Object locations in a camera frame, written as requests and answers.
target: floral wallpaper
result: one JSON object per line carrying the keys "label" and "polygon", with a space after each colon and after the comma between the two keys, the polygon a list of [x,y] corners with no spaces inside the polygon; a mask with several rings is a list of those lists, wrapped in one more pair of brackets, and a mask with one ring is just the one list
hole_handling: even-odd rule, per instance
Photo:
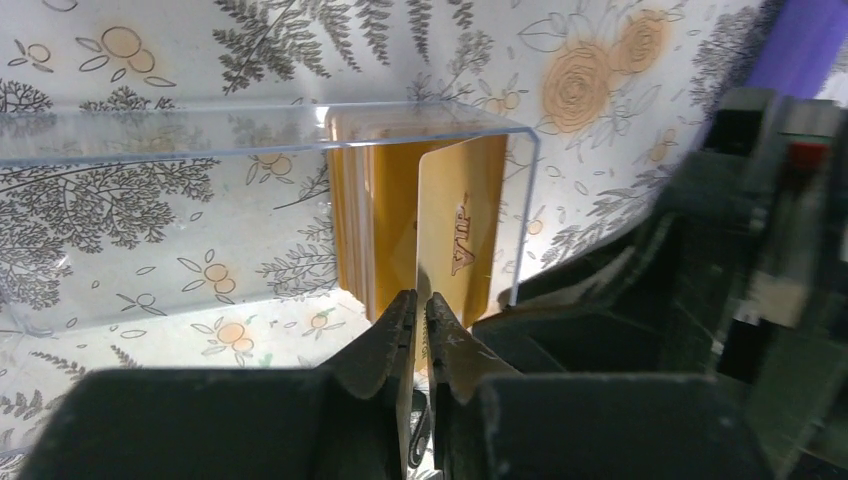
{"label": "floral wallpaper", "polygon": [[[52,115],[0,115],[0,139],[72,112],[457,100],[542,138],[527,277],[648,205],[781,3],[6,0],[0,113]],[[843,104],[846,51],[820,93]],[[521,221],[529,147],[510,144],[502,228]],[[93,369],[313,366],[367,329],[337,287],[329,188],[321,152],[0,168],[0,479]]]}

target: orange flower print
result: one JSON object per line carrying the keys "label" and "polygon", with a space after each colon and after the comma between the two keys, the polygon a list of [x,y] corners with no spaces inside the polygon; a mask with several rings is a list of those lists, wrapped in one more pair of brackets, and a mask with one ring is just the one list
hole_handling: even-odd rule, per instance
{"label": "orange flower print", "polygon": [[124,295],[123,293],[116,293],[115,295],[129,304],[121,309],[122,312],[126,312],[127,310],[130,310],[132,308],[139,307],[151,315],[158,315],[161,317],[168,316],[167,313],[153,306],[153,304],[156,303],[156,297],[149,293],[142,293],[141,295],[135,297],[135,300]]}
{"label": "orange flower print", "polygon": [[495,115],[509,115],[510,112],[518,108],[521,104],[521,95],[528,93],[528,90],[516,89],[515,86],[517,83],[518,74],[516,73],[512,76],[512,78],[510,78],[506,88],[502,89],[500,93],[497,93],[494,92],[492,87],[490,87],[489,84],[481,78],[477,81],[477,84],[480,85],[480,90],[482,90],[486,96],[478,98],[472,103],[472,105],[475,107],[482,106],[483,109],[494,113]]}
{"label": "orange flower print", "polygon": [[281,183],[294,184],[293,180],[286,177],[292,169],[291,158],[288,156],[282,153],[263,153],[250,155],[249,158],[253,160],[253,164],[247,170],[246,185],[253,183],[256,177],[259,177],[258,183],[265,183],[268,179],[274,178]]}
{"label": "orange flower print", "polygon": [[19,40],[15,39],[15,46],[18,47],[18,52],[21,56],[14,58],[7,63],[10,67],[18,65],[30,64],[39,72],[53,73],[53,69],[47,66],[47,61],[53,56],[50,49],[40,43],[32,43],[27,47]]}
{"label": "orange flower print", "polygon": [[309,335],[315,334],[315,340],[321,338],[321,333],[324,330],[335,330],[337,328],[341,328],[345,322],[334,323],[330,325],[330,313],[335,310],[335,308],[329,308],[324,310],[323,312],[318,312],[309,320],[309,326],[312,327],[309,330],[303,332],[304,337],[308,337]]}
{"label": "orange flower print", "polygon": [[665,13],[653,10],[630,20],[613,48],[614,68],[625,75],[650,68],[662,52],[667,21]]}
{"label": "orange flower print", "polygon": [[539,220],[539,217],[542,216],[544,211],[545,205],[542,205],[541,208],[536,211],[536,215],[533,215],[533,218],[527,222],[527,235],[538,235],[542,233],[542,229],[545,228],[545,224]]}
{"label": "orange flower print", "polygon": [[209,284],[215,292],[215,298],[229,305],[234,305],[235,302],[227,295],[236,289],[236,281],[232,279],[230,271],[226,265],[222,263],[213,263],[215,260],[215,250],[209,249],[206,255],[203,256],[204,265],[201,266],[193,260],[179,257],[177,261],[183,264],[184,267],[194,273],[200,274],[200,278],[192,280],[182,288],[183,292],[191,292],[197,290],[203,285]]}
{"label": "orange flower print", "polygon": [[636,160],[633,161],[633,164],[636,165],[637,163],[641,163],[645,165],[649,161],[653,163],[662,162],[668,155],[669,148],[679,145],[674,141],[676,136],[677,131],[673,128],[669,128],[662,133],[657,133],[657,139],[654,141],[654,145],[643,152],[642,155],[639,155]]}
{"label": "orange flower print", "polygon": [[143,48],[141,37],[133,29],[115,26],[107,28],[100,35],[100,40],[77,37],[77,44],[96,53],[79,66],[81,72],[93,72],[106,66],[107,63],[117,63],[117,69],[112,72],[112,83],[124,78],[129,71],[144,75],[144,83],[152,87],[175,87],[177,84],[156,75],[147,75],[156,68],[156,57]]}
{"label": "orange flower print", "polygon": [[609,102],[611,74],[607,52],[596,45],[565,50],[556,59],[542,102],[560,132],[578,132],[598,118]]}
{"label": "orange flower print", "polygon": [[224,317],[221,317],[215,321],[211,328],[202,323],[194,323],[191,327],[211,337],[206,340],[210,347],[201,352],[204,357],[230,350],[240,367],[244,366],[246,358],[253,357],[253,353],[251,353],[254,347],[253,340],[248,336],[244,325],[240,323],[224,324]]}

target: fern leaf print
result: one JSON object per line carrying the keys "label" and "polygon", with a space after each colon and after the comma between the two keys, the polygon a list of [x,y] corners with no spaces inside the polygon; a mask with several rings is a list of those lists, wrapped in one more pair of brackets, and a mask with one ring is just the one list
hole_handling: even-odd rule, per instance
{"label": "fern leaf print", "polygon": [[394,5],[392,0],[357,0],[356,7],[361,10],[356,17],[362,20],[363,35],[368,39],[368,46],[377,61],[383,65],[389,65],[389,36],[386,32],[389,26],[386,24],[390,13],[388,9]]}
{"label": "fern leaf print", "polygon": [[351,14],[362,20],[361,28],[374,57],[389,65],[388,9],[393,0],[357,0],[353,5],[338,0],[214,0],[221,12],[233,18],[236,28],[215,29],[212,37],[228,53],[218,57],[224,95],[248,88],[274,75],[282,81],[294,79],[301,65],[319,78],[329,78],[321,41],[313,31],[316,24],[347,66],[361,72],[350,41]]}
{"label": "fern leaf print", "polygon": [[415,41],[415,49],[421,58],[430,63],[430,10],[433,9],[431,0],[407,0],[409,6],[409,25],[412,28],[412,39]]}
{"label": "fern leaf print", "polygon": [[830,74],[848,73],[848,39],[842,44],[839,49],[839,54],[836,56],[836,61],[830,69]]}
{"label": "fern leaf print", "polygon": [[298,244],[285,258],[263,263],[256,273],[280,299],[326,295],[338,284],[332,238],[319,244]]}
{"label": "fern leaf print", "polygon": [[106,100],[87,101],[80,104],[80,110],[84,112],[124,112],[140,110],[172,110],[174,100],[167,97],[159,97],[156,103],[144,98],[127,86],[118,87]]}
{"label": "fern leaf print", "polygon": [[692,106],[712,116],[724,94],[745,83],[777,21],[780,6],[780,0],[766,0],[759,8],[746,6],[719,16],[709,39],[700,42],[692,60],[696,70],[689,90]]}
{"label": "fern leaf print", "polygon": [[[0,138],[6,134],[24,137],[43,133],[56,124],[50,113],[53,101],[32,85],[0,78]],[[11,116],[5,113],[37,115]]]}
{"label": "fern leaf print", "polygon": [[474,7],[474,3],[463,0],[448,0],[448,3],[458,7],[453,14],[453,20],[456,22],[456,25],[463,30],[471,28],[472,19],[474,18],[471,8]]}
{"label": "fern leaf print", "polygon": [[594,245],[603,236],[621,228],[636,218],[651,204],[654,194],[671,180],[674,167],[660,165],[636,175],[630,188],[600,192],[593,202],[594,208],[586,216],[587,226],[570,225],[551,239],[550,248],[542,255],[545,268],[560,263]]}
{"label": "fern leaf print", "polygon": [[124,368],[141,368],[141,365],[138,364],[127,352],[122,350],[117,345],[110,345],[109,348],[112,349],[112,352],[118,357],[118,363],[121,364]]}

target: acrylic card holder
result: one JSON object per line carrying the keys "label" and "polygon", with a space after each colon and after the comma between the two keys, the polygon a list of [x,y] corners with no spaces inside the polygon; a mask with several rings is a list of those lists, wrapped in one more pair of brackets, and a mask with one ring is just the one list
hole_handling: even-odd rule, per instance
{"label": "acrylic card holder", "polygon": [[[245,305],[278,312],[284,326],[290,305],[342,297],[376,320],[392,289],[417,283],[419,207],[438,191],[419,187],[419,168],[467,141],[506,145],[490,162],[493,172],[505,168],[495,245],[486,246],[494,253],[475,260],[489,263],[488,296],[519,274],[538,141],[532,128],[477,108],[226,104],[4,122],[0,395],[34,361],[23,347],[34,337],[102,327],[131,338],[137,322],[230,318]],[[393,201],[402,194],[404,202]],[[449,216],[455,223],[456,212]],[[218,327],[197,328],[205,335]],[[184,347],[174,340],[161,348]],[[246,340],[233,351],[239,364],[255,363]],[[197,366],[206,359],[198,356]],[[3,448],[31,440],[16,433]]]}

